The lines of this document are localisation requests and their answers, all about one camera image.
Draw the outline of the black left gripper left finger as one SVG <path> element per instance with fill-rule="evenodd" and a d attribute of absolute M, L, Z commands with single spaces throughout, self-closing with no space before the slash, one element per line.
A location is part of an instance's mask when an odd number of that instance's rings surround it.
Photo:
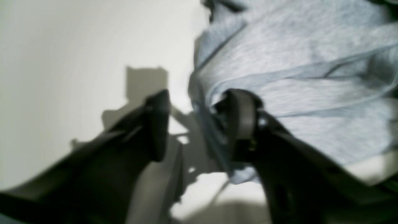
<path fill-rule="evenodd" d="M 167 89 L 33 179 L 1 191 L 1 214 L 27 224 L 124 224 L 145 167 L 165 156 Z"/>

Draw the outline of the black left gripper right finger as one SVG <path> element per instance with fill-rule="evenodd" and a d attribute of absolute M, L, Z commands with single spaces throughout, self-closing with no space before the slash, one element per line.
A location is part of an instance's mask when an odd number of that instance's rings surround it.
<path fill-rule="evenodd" d="M 231 88 L 215 108 L 228 158 L 255 168 L 273 224 L 397 223 L 397 193 L 364 184 L 295 138 L 255 94 Z"/>

